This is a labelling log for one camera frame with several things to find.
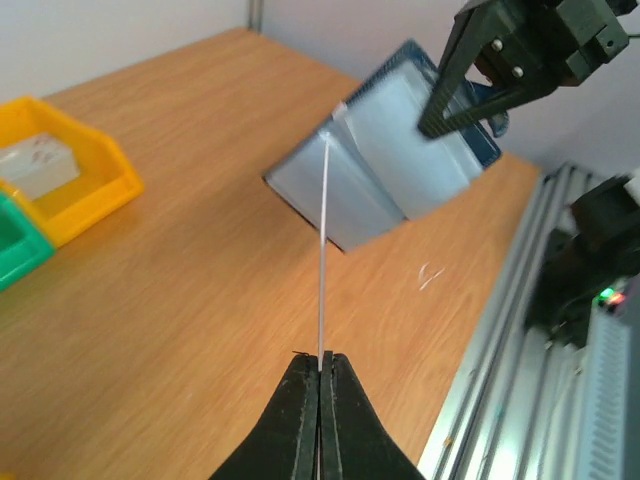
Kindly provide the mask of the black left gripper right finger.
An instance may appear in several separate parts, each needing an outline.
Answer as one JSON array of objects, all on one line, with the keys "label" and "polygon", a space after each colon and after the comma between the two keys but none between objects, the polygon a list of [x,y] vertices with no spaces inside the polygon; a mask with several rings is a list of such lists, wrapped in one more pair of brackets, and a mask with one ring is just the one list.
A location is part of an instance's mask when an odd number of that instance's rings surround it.
[{"label": "black left gripper right finger", "polygon": [[331,351],[319,383],[319,477],[423,477],[385,430],[348,357]]}]

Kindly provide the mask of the blue zip card holder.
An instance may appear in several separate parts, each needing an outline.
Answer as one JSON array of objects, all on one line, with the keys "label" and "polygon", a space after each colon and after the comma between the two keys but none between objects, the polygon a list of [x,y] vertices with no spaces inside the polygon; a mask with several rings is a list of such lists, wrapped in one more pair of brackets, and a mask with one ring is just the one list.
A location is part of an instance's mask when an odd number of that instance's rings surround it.
[{"label": "blue zip card holder", "polygon": [[488,129],[424,137],[417,123],[436,78],[427,53],[406,40],[264,181],[342,251],[428,215],[500,158],[491,135],[508,127],[500,114]]}]

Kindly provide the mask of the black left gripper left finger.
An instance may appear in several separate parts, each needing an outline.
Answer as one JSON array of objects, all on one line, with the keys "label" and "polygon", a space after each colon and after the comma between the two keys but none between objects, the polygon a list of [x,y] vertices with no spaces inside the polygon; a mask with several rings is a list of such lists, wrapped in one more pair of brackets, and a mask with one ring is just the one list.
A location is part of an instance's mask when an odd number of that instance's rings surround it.
[{"label": "black left gripper left finger", "polygon": [[318,414],[318,359],[298,353],[253,429],[211,477],[315,478]]}]

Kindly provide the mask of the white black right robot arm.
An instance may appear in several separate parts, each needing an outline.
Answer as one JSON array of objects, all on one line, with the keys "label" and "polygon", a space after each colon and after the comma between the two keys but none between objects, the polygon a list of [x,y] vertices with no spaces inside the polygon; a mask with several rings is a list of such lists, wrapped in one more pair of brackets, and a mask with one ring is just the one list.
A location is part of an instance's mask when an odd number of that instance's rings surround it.
[{"label": "white black right robot arm", "polygon": [[[427,138],[495,121],[560,87],[577,87],[631,40],[619,19],[636,1],[469,1],[456,14],[417,123]],[[555,228],[525,324],[583,347],[594,300],[639,272],[639,203],[613,176],[570,206],[576,234]]]}]

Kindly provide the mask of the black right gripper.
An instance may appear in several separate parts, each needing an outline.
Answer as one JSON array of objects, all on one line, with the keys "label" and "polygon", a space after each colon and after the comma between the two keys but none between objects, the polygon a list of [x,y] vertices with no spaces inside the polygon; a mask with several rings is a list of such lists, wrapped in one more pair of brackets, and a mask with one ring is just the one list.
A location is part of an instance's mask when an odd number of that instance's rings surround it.
[{"label": "black right gripper", "polygon": [[[619,21],[628,13],[627,1],[468,2],[455,16],[417,128],[439,138],[537,101],[555,87],[580,85],[628,47]],[[506,89],[446,116],[474,64]]]}]

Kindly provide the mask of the red VIP credit card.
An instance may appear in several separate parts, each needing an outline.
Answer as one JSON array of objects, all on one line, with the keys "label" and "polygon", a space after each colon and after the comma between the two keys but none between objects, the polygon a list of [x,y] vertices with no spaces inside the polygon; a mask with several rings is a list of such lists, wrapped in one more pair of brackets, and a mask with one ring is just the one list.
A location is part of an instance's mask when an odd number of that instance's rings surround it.
[{"label": "red VIP credit card", "polygon": [[328,197],[328,174],[330,159],[330,141],[328,134],[323,136],[324,154],[322,168],[320,223],[319,223],[319,281],[318,281],[318,335],[317,335],[317,357],[318,372],[323,369],[324,357],[324,319],[325,319],[325,295],[326,295],[326,250],[327,250],[327,197]]}]

